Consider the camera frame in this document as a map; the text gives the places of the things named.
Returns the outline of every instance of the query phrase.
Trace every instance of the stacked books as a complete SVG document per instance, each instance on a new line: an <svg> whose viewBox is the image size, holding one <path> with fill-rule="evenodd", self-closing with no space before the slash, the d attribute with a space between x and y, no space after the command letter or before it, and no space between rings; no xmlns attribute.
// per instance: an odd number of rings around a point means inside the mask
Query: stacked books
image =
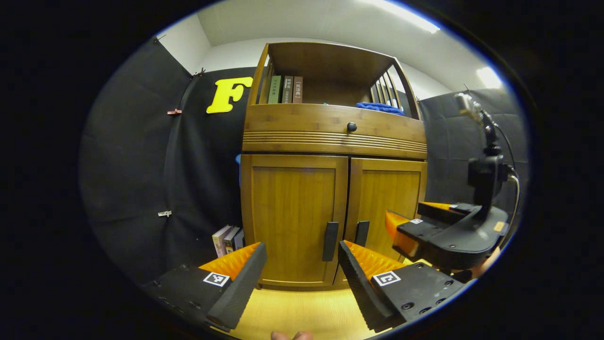
<svg viewBox="0 0 604 340"><path fill-rule="evenodd" d="M229 225L214 233L212 240L214 241L214 248L218 257L239 250L245 244L243 229Z"/></svg>
<svg viewBox="0 0 604 340"><path fill-rule="evenodd" d="M273 76L268 94L268 103L301 103L302 77Z"/></svg>

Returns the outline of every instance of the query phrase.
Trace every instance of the white book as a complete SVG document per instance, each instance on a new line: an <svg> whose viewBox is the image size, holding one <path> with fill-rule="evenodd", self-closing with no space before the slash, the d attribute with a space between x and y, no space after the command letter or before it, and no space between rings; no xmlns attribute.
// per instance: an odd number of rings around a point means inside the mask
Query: white book
<svg viewBox="0 0 604 340"><path fill-rule="evenodd" d="M231 230L233 226L226 225L221 230L217 231L212 235L212 240L214 240L214 248L216 248L216 255L218 257L224 256L227 254L227 250L225 248L223 240L228 232Z"/></svg>
<svg viewBox="0 0 604 340"><path fill-rule="evenodd" d="M233 237L235 234L241 229L240 227L233 227L231 231L225 236L223 243L225 244L226 253L230 254L235 250L235 243L233 241Z"/></svg>
<svg viewBox="0 0 604 340"><path fill-rule="evenodd" d="M233 238L235 241L235 250L239 250L245 246L245 237L243 237L243 229L239 230L235 237Z"/></svg>

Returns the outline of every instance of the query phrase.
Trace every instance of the drawer knob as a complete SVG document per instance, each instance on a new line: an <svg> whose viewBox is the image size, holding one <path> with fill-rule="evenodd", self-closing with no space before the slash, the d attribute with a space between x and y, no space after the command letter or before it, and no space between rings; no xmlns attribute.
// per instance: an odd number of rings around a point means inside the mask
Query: drawer knob
<svg viewBox="0 0 604 340"><path fill-rule="evenodd" d="M353 122L350 122L350 123L348 123L347 128L348 128L348 131L354 132L354 131L356 131L356 124Z"/></svg>

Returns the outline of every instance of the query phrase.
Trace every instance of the wooden floor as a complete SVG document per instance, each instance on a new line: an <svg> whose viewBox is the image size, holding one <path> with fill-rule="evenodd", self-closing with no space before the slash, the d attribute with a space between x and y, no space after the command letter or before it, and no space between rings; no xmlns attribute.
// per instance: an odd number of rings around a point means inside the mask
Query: wooden floor
<svg viewBox="0 0 604 340"><path fill-rule="evenodd" d="M274 330L291 338L299 331L310 331L315 340L359 340L378 334L367 328L350 289L322 292L254 289L237 328L229 334L246 340L269 340Z"/></svg>

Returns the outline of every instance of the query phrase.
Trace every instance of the ceiling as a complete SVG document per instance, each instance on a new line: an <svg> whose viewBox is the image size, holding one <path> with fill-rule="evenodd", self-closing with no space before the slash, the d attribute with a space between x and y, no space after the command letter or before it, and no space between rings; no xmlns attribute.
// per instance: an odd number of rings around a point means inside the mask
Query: ceiling
<svg viewBox="0 0 604 340"><path fill-rule="evenodd" d="M431 34L363 0L226 0L198 13L212 46L260 38L315 38L396 57L452 91L484 88L487 62L452 33Z"/></svg>

